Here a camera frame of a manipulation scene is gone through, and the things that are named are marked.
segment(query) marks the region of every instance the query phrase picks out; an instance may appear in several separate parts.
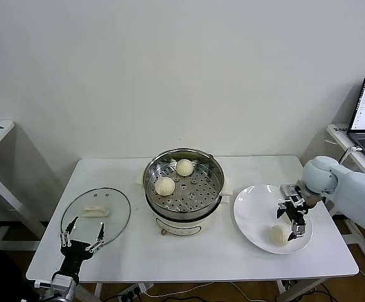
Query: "white desk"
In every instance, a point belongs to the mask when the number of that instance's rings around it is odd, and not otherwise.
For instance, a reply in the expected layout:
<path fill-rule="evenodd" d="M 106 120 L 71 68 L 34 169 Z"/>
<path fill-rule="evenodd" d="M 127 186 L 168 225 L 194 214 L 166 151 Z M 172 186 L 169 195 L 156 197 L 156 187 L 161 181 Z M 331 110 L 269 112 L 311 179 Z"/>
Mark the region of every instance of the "white desk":
<path fill-rule="evenodd" d="M 81 282 L 185 282 L 314 279 L 299 282 L 284 299 L 328 277 L 352 276 L 359 269 L 324 205 L 311 216 L 313 237 L 294 255 L 274 255 L 252 245 L 232 221 L 230 204 L 221 204 L 213 226 L 192 237 L 162 236 L 144 197 L 134 184 L 150 159 L 87 159 L 78 162 L 26 274 L 51 280 L 62 263 L 60 219 L 79 195 L 96 187 L 114 187 L 130 200 L 132 213 L 124 232 L 82 265 Z M 253 184 L 295 182 L 302 166 L 294 156 L 220 157 L 234 187 L 232 200 Z"/>
<path fill-rule="evenodd" d="M 14 124 L 12 121 L 0 121 L 0 142 L 12 130 Z M 0 195 L 8 202 L 19 214 L 22 223 L 29 228 L 38 238 L 44 234 L 45 227 L 35 218 L 35 216 L 22 204 L 16 197 L 9 192 L 8 189 L 0 181 Z M 8 226 L 0 228 L 0 249 L 1 250 L 36 250 L 38 242 L 9 242 L 3 238 L 9 230 Z"/>
<path fill-rule="evenodd" d="M 346 124 L 331 124 L 327 127 L 327 132 L 335 140 L 335 143 L 342 149 L 354 146 L 354 142 L 347 136 Z M 365 173 L 365 155 L 362 152 L 353 152 L 349 156 L 354 163 Z"/>

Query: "robotic arm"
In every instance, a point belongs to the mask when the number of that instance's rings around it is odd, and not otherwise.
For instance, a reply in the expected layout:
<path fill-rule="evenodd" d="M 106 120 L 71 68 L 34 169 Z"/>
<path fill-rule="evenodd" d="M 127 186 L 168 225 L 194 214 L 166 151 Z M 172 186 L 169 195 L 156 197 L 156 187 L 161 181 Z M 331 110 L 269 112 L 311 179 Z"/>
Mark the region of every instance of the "robotic arm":
<path fill-rule="evenodd" d="M 292 233 L 288 240 L 302 237 L 306 224 L 303 216 L 322 198 L 330 199 L 338 211 L 365 229 L 365 174 L 354 172 L 335 159 L 317 156 L 304 166 L 296 184 L 283 184 L 285 198 L 279 203 L 277 217 L 286 213 Z"/>

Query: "table leg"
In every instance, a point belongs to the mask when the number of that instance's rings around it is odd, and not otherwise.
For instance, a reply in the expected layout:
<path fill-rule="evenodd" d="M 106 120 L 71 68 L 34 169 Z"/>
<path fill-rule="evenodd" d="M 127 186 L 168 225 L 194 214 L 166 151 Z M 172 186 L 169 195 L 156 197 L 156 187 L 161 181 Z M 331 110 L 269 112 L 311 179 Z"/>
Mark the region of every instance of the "table leg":
<path fill-rule="evenodd" d="M 297 297 L 311 290 L 311 288 L 314 288 L 320 283 L 323 283 L 325 280 L 327 280 L 327 278 L 300 280 L 294 286 L 290 287 L 287 291 L 280 294 L 276 298 L 276 302 L 288 302 L 296 299 Z"/>
<path fill-rule="evenodd" d="M 43 237 L 45 227 L 0 181 L 0 195 L 20 214 L 21 222 L 39 239 Z"/>
<path fill-rule="evenodd" d="M 103 283 L 96 283 L 96 289 L 94 290 L 94 295 L 100 299 L 101 288 L 103 287 Z"/>
<path fill-rule="evenodd" d="M 365 239 L 360 229 L 352 220 L 345 220 L 345 225 L 349 229 L 350 234 L 342 235 L 347 245 L 357 244 L 365 256 Z"/>
<path fill-rule="evenodd" d="M 81 285 L 75 287 L 75 296 L 82 302 L 101 302 L 100 298 L 97 298 Z"/>

